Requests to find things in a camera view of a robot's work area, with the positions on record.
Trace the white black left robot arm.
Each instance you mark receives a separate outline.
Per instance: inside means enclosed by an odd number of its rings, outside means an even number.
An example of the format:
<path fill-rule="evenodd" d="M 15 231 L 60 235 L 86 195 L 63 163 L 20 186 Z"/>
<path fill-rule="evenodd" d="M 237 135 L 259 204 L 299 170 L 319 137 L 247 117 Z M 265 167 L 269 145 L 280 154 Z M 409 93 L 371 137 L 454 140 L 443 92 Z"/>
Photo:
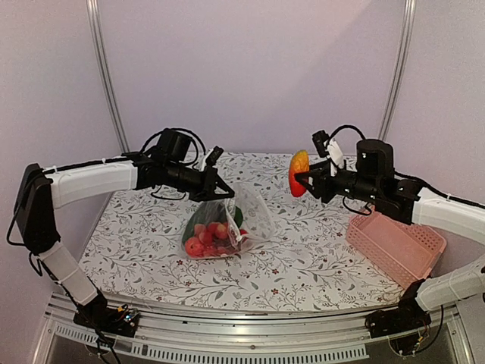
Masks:
<path fill-rule="evenodd" d="M 139 151 L 74 165 L 26 166 L 6 232 L 7 243 L 28 250 L 97 329 L 113 321 L 100 290 L 79 266 L 80 249 L 65 243 L 68 223 L 87 212 L 89 202 L 112 193 L 170 187 L 193 202 L 231 198 L 233 190 L 217 171 L 223 149 L 206 149 L 192 131 L 169 127 Z"/>

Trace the orange red fake mango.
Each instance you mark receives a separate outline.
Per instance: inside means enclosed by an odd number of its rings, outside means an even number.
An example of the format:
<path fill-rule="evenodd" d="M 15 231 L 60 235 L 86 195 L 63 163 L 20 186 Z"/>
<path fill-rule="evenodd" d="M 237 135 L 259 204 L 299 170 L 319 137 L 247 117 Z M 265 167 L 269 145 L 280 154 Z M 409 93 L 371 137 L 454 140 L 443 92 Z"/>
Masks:
<path fill-rule="evenodd" d="M 305 194 L 306 188 L 296 180 L 296 175 L 308 172 L 310 169 L 309 156 L 306 150 L 299 150 L 291 158 L 289 164 L 289 189 L 293 197 L 301 197 Z"/>

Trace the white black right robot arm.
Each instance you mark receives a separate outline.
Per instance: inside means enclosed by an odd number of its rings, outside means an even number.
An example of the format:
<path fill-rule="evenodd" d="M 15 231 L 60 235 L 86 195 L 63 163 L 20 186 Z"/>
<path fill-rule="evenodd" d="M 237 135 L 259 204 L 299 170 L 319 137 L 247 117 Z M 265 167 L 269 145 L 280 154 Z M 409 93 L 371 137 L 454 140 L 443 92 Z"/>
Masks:
<path fill-rule="evenodd" d="M 351 220 L 347 239 L 405 290 L 395 309 L 368 315 L 373 335 L 428 325 L 432 310 L 484 292 L 483 258 L 430 276 L 445 248 L 437 230 L 484 241 L 483 205 L 396 172 L 393 148 L 383 141 L 358 141 L 355 167 L 348 169 L 334 138 L 315 134 L 313 139 L 321 161 L 312 164 L 303 150 L 292 157 L 292 195 L 310 193 L 325 203 L 336 196 L 362 201 L 365 207 Z"/>

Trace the clear polka dot zip bag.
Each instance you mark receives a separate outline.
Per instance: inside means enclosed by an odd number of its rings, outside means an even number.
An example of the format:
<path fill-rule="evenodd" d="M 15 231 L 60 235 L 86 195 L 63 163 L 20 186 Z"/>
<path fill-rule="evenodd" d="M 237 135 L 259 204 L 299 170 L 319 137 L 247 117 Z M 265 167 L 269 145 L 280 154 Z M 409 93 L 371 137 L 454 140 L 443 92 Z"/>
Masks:
<path fill-rule="evenodd" d="M 233 218 L 228 215 L 228 223 L 232 231 L 236 228 L 247 231 L 248 240 L 242 244 L 243 251 L 237 253 L 241 254 L 249 251 L 257 244 L 268 242 L 274 235 L 275 226 L 263 196 L 254 187 L 248 183 L 237 183 L 233 188 L 234 197 L 216 201 L 224 204 L 227 213 L 233 212 L 236 206 L 242 210 L 243 222 L 241 227 L 237 227 Z"/>

